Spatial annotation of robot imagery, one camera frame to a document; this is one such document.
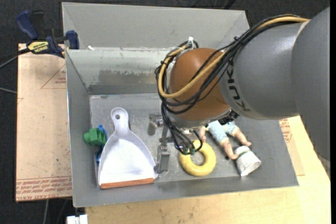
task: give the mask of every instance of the baby doll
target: baby doll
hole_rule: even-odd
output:
[[[227,135],[231,135],[239,140],[244,146],[251,146],[251,142],[247,141],[245,135],[241,132],[234,121],[221,125],[219,121],[209,123],[206,127],[200,128],[199,135],[203,142],[206,140],[205,132],[209,131],[214,139],[224,148],[229,159],[237,159],[238,155],[234,154],[231,143]]]

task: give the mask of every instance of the metal stand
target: metal stand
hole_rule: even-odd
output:
[[[171,142],[170,137],[167,138],[168,127],[163,126],[162,137],[160,138],[160,145],[157,149],[157,165],[156,171],[160,174],[164,171],[168,171],[168,162],[170,153],[168,152],[167,143]]]
[[[160,144],[158,145],[157,149],[157,165],[155,167],[155,170],[158,174],[168,171],[168,162],[169,162],[169,156],[170,153],[168,152],[167,143],[171,142],[171,137],[167,137],[168,133],[168,127],[164,124],[162,115],[160,114],[150,114],[149,115],[149,125],[147,129],[148,135],[154,135],[156,128],[162,127],[162,136],[160,138]]]

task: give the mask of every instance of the clamp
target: clamp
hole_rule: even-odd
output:
[[[51,54],[64,58],[64,50],[58,43],[65,40],[69,41],[70,49],[79,49],[78,36],[73,30],[67,31],[65,36],[57,39],[53,35],[46,36],[42,27],[43,12],[41,11],[30,13],[29,10],[25,10],[16,17],[16,23],[21,31],[30,38],[26,44],[26,49],[19,51],[19,54],[32,52],[34,54]]]

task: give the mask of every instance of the yellow clamp label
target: yellow clamp label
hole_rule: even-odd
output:
[[[36,41],[28,45],[28,49],[34,53],[41,52],[48,49],[48,42],[45,41]]]

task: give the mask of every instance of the orange dustpan edge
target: orange dustpan edge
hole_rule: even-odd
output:
[[[129,186],[136,186],[136,185],[145,185],[154,183],[154,178],[144,178],[138,180],[130,180],[130,181],[122,181],[122,182],[113,182],[113,183],[103,183],[100,185],[100,188],[107,189],[107,188],[120,188],[120,187],[129,187]]]

